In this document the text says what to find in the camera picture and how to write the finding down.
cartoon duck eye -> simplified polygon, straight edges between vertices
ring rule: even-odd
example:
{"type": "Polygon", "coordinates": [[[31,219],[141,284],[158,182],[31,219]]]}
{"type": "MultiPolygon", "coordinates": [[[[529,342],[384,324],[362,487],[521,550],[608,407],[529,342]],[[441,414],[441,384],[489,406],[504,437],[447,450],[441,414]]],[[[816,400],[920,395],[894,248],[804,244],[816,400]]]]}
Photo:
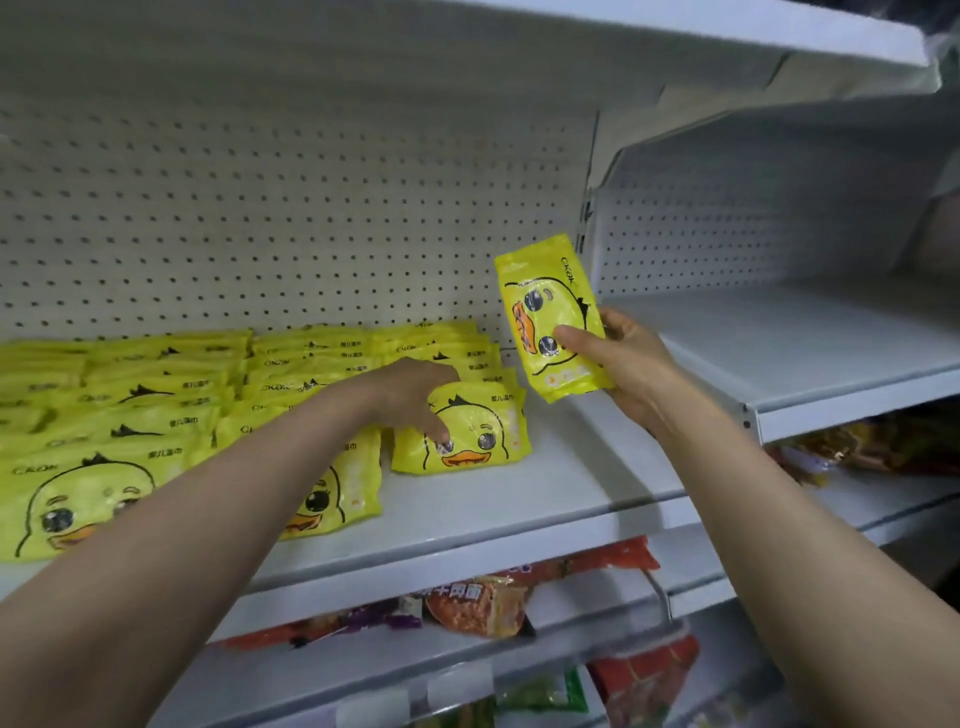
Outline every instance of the cartoon duck eye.
{"type": "Polygon", "coordinates": [[[121,500],[119,503],[117,503],[115,506],[113,506],[113,517],[116,518],[116,517],[119,516],[123,511],[127,510],[127,509],[130,508],[134,503],[137,503],[137,502],[139,502],[139,501],[140,501],[140,498],[136,498],[136,497],[124,498],[124,499],[121,500]]]}
{"type": "Polygon", "coordinates": [[[543,296],[540,295],[540,291],[536,288],[530,291],[523,297],[523,305],[527,307],[528,311],[539,311],[543,308],[543,296]]]}
{"type": "Polygon", "coordinates": [[[544,356],[556,356],[560,353],[560,348],[557,346],[557,340],[553,336],[544,336],[538,342],[538,349],[540,353],[544,356]]]}
{"type": "MultiPolygon", "coordinates": [[[[320,485],[326,485],[322,480],[319,483],[320,485]]],[[[326,510],[326,506],[330,504],[330,493],[327,491],[314,491],[309,496],[306,497],[306,500],[303,502],[303,505],[306,506],[308,511],[313,513],[321,513],[326,510]]]]}
{"type": "Polygon", "coordinates": [[[43,530],[47,533],[60,533],[73,525],[73,511],[68,508],[55,508],[43,514],[43,530]]]}

perforated metal panel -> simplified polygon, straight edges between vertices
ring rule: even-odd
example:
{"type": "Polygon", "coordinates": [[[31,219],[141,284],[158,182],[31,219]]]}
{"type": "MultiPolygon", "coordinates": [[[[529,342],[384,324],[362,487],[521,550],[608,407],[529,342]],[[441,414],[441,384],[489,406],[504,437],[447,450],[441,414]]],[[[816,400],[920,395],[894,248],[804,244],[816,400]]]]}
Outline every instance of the perforated metal panel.
{"type": "Polygon", "coordinates": [[[906,244],[944,140],[741,114],[621,155],[593,201],[600,295],[878,275],[906,244]]]}
{"type": "Polygon", "coordinates": [[[594,122],[387,102],[0,109],[5,337],[457,317],[499,336],[492,260],[576,231],[594,122]]]}

cartoon duck beak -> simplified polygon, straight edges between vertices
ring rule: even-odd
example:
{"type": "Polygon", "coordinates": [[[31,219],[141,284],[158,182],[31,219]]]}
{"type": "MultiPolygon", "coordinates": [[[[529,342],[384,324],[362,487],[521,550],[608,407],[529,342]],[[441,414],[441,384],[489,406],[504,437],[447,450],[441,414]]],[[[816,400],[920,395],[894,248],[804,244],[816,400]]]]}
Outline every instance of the cartoon duck beak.
{"type": "Polygon", "coordinates": [[[301,516],[297,513],[290,519],[290,522],[283,526],[283,532],[299,533],[300,531],[309,531],[320,525],[320,521],[323,519],[324,514],[322,513],[317,516],[301,516]]]}
{"type": "Polygon", "coordinates": [[[441,459],[444,461],[444,465],[448,467],[454,465],[477,465],[490,460],[490,454],[488,452],[474,452],[473,450],[465,449],[441,459]]]}
{"type": "Polygon", "coordinates": [[[85,525],[78,528],[75,531],[70,531],[69,533],[61,533],[59,536],[51,536],[47,541],[50,542],[50,546],[55,548],[57,551],[63,551],[65,548],[70,548],[71,546],[76,546],[83,539],[86,539],[97,530],[97,524],[91,523],[90,525],[85,525]]]}
{"type": "Polygon", "coordinates": [[[537,340],[537,329],[523,309],[523,301],[514,303],[514,323],[517,333],[520,334],[520,340],[523,342],[523,348],[527,353],[537,353],[537,346],[534,344],[537,340]]]}

